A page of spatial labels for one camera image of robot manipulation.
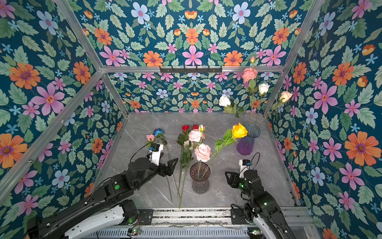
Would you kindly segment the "large pink rose stem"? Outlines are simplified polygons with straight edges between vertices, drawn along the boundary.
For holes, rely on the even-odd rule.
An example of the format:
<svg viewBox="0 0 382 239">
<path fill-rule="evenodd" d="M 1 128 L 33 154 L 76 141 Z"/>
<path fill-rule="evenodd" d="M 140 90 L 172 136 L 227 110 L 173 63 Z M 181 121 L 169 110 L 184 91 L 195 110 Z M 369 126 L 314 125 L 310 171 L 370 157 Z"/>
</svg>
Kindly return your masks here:
<svg viewBox="0 0 382 239">
<path fill-rule="evenodd" d="M 204 143 L 201 143 L 199 146 L 196 147 L 194 150 L 194 153 L 196 155 L 198 163 L 198 171 L 197 171 L 197 178 L 202 179 L 201 176 L 201 170 L 202 170 L 202 163 L 206 163 L 211 158 L 211 148 Z"/>
</svg>

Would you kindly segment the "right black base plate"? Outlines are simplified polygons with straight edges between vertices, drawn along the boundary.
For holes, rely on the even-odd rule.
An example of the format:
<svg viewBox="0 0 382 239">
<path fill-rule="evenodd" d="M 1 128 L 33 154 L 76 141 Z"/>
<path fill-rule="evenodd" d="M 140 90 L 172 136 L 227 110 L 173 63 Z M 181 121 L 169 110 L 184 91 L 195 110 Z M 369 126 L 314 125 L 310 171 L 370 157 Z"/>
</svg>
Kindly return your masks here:
<svg viewBox="0 0 382 239">
<path fill-rule="evenodd" d="M 248 220 L 245 217 L 243 209 L 231 208 L 231 223 L 233 225 L 251 225 L 254 224 L 252 220 Z"/>
</svg>

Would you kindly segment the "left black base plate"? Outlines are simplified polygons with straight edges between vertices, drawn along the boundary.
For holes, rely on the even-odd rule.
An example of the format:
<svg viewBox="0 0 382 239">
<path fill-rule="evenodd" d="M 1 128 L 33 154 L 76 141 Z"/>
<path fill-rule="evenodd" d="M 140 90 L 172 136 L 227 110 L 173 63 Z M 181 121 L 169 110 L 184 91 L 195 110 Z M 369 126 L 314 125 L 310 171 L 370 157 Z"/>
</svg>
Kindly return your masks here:
<svg viewBox="0 0 382 239">
<path fill-rule="evenodd" d="M 153 220 L 153 209 L 138 209 L 138 224 L 140 226 L 149 226 Z"/>
</svg>

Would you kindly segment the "cream white rose stem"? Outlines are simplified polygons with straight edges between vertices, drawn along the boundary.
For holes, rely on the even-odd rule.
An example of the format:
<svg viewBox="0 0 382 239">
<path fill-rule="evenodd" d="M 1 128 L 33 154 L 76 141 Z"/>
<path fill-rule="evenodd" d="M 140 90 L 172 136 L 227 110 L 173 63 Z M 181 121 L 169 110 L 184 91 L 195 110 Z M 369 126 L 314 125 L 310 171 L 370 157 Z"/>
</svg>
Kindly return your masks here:
<svg viewBox="0 0 382 239">
<path fill-rule="evenodd" d="M 264 115 L 264 120 L 268 119 L 271 113 L 277 111 L 278 108 L 283 107 L 292 97 L 292 93 L 283 91 L 279 99 L 271 105 L 270 110 Z"/>
</svg>

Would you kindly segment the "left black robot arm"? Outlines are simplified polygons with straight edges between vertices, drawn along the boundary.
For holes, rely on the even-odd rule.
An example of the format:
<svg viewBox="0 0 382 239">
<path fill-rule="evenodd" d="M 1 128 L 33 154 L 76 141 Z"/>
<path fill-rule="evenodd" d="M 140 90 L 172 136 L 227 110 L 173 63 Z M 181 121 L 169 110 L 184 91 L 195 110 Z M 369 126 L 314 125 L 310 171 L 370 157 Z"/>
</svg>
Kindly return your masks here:
<svg viewBox="0 0 382 239">
<path fill-rule="evenodd" d="M 155 176 L 171 176 L 178 159 L 154 163 L 142 157 L 128 169 L 106 180 L 101 187 L 71 207 L 44 219 L 27 222 L 28 239 L 81 239 L 98 230 L 135 223 L 139 212 L 130 196 Z"/>
</svg>

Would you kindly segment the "aluminium mounting rail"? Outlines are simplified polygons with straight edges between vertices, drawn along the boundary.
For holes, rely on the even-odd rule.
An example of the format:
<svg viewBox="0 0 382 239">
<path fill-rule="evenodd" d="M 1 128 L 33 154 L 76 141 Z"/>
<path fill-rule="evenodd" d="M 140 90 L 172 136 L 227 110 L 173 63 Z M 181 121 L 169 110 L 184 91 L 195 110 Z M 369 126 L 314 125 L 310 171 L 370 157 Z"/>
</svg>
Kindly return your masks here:
<svg viewBox="0 0 382 239">
<path fill-rule="evenodd" d="M 233 225 L 231 223 L 231 207 L 204 207 L 204 208 L 154 208 L 153 220 L 149 226 L 168 227 L 255 227 L 254 225 Z M 285 220 L 290 228 L 311 227 L 313 218 L 306 207 L 281 207 Z M 70 233 L 89 235 L 110 227 L 143 228 L 135 219 L 123 219 L 121 212 L 108 210 L 97 213 L 89 219 L 73 226 Z"/>
</svg>

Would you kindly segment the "black hook rail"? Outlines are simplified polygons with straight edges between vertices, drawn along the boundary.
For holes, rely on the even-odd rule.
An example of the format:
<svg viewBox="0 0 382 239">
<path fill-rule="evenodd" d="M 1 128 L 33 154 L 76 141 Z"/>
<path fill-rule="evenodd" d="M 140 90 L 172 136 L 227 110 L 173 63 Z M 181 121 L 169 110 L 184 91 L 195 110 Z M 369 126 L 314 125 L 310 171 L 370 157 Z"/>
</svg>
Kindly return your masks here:
<svg viewBox="0 0 382 239">
<path fill-rule="evenodd" d="M 210 66 L 195 66 L 195 67 L 159 67 L 160 73 L 180 73 L 180 74 L 188 74 L 188 73 L 222 73 L 222 67 L 210 67 Z"/>
</svg>

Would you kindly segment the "small white bud stem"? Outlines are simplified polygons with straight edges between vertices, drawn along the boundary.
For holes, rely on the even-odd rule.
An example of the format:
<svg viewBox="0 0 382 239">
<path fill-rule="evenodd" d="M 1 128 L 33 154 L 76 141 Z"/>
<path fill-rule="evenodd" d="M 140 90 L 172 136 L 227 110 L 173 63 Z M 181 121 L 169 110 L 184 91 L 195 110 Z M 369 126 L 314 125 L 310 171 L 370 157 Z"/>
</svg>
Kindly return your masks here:
<svg viewBox="0 0 382 239">
<path fill-rule="evenodd" d="M 262 100 L 267 95 L 269 88 L 270 85 L 268 83 L 262 83 L 258 86 L 259 99 L 256 99 L 253 103 L 253 106 L 256 108 L 256 120 L 260 114 Z"/>
</svg>

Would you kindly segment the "yellow orange rose stem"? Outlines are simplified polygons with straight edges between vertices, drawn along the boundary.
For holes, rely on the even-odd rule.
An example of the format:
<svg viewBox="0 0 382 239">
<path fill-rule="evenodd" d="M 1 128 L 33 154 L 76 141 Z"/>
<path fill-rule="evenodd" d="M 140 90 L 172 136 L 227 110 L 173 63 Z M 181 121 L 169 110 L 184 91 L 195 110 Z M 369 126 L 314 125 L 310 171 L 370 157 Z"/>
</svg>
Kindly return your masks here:
<svg viewBox="0 0 382 239">
<path fill-rule="evenodd" d="M 207 174 L 208 170 L 210 169 L 212 163 L 218 158 L 221 151 L 232 145 L 234 142 L 237 142 L 238 139 L 244 138 L 247 136 L 248 130 L 245 126 L 243 126 L 241 123 L 235 124 L 232 128 L 229 128 L 223 135 L 221 139 L 218 139 L 214 143 L 214 152 L 212 153 L 212 159 L 210 160 L 210 163 L 208 164 L 206 170 L 204 171 L 202 178 Z"/>
</svg>

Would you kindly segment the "dark mauve glass vase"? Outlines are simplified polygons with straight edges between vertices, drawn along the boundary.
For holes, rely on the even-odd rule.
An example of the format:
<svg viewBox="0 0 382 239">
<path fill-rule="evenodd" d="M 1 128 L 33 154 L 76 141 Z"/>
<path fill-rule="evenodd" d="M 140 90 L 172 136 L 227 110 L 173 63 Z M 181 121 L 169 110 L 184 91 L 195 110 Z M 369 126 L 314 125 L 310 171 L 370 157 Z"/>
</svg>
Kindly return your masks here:
<svg viewBox="0 0 382 239">
<path fill-rule="evenodd" d="M 210 188 L 211 171 L 204 162 L 195 163 L 190 169 L 192 179 L 192 189 L 197 194 L 205 194 Z"/>
</svg>

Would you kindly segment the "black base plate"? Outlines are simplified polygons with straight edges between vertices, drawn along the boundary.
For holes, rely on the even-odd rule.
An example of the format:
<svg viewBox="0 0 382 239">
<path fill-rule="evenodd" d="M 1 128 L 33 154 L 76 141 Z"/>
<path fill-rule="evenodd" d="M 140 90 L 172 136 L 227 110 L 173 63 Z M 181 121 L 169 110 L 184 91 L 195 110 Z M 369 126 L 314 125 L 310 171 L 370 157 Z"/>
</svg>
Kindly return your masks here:
<svg viewBox="0 0 382 239">
<path fill-rule="evenodd" d="M 153 209 L 138 209 L 138 224 L 140 226 L 149 226 L 153 220 Z"/>
<path fill-rule="evenodd" d="M 252 220 L 248 220 L 245 217 L 243 209 L 231 208 L 231 223 L 233 225 L 251 225 L 254 224 Z"/>
</svg>

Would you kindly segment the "pink carnation stem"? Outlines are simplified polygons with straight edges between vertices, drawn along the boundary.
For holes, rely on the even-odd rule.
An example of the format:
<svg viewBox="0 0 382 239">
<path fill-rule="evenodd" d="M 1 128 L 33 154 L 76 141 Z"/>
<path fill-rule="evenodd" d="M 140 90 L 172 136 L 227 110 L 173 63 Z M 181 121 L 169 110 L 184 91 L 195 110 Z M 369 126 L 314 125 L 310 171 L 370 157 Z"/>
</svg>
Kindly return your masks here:
<svg viewBox="0 0 382 239">
<path fill-rule="evenodd" d="M 252 56 L 249 60 L 249 63 L 250 63 L 250 66 L 244 70 L 243 82 L 248 84 L 246 91 L 249 94 L 250 124 L 251 124 L 252 118 L 253 118 L 255 93 L 256 93 L 256 87 L 257 87 L 258 70 L 256 69 L 256 66 L 258 64 L 258 59 L 255 56 Z"/>
</svg>

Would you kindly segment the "artificial flower bunch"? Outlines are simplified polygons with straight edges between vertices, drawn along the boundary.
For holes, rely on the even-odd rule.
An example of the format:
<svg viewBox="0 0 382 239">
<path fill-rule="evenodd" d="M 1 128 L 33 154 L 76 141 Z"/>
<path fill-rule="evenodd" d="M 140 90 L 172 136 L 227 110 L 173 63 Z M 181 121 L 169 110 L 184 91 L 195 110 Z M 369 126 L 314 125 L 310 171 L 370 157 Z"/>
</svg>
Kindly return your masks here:
<svg viewBox="0 0 382 239">
<path fill-rule="evenodd" d="M 203 142 L 205 127 L 200 124 L 183 125 L 182 132 L 178 135 L 177 144 L 181 147 L 180 154 L 180 172 L 178 179 L 175 179 L 177 196 L 179 197 L 179 208 L 182 206 L 184 187 L 187 178 L 187 172 L 194 160 L 194 150 Z"/>
</svg>

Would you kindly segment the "purple blue glass vase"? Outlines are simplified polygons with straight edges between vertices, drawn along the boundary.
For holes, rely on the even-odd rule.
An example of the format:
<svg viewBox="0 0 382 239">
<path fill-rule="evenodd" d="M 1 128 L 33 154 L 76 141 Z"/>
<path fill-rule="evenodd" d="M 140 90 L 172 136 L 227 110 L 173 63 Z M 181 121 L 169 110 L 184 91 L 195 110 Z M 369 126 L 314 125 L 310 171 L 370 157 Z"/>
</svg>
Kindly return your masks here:
<svg viewBox="0 0 382 239">
<path fill-rule="evenodd" d="M 261 135 L 261 130 L 255 124 L 247 124 L 245 127 L 248 133 L 239 141 L 236 149 L 240 155 L 248 156 L 253 152 L 255 139 Z"/>
</svg>

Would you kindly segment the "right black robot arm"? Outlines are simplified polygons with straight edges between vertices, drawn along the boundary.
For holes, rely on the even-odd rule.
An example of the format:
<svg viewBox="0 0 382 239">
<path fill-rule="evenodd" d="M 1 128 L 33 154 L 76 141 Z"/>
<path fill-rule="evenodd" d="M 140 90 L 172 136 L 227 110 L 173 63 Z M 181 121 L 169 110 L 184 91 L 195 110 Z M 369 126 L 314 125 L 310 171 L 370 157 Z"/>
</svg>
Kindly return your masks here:
<svg viewBox="0 0 382 239">
<path fill-rule="evenodd" d="M 294 239 L 282 210 L 274 197 L 265 191 L 257 170 L 247 169 L 242 173 L 225 172 L 228 185 L 239 189 L 244 206 L 231 204 L 233 225 L 254 225 L 247 231 L 251 239 Z"/>
</svg>

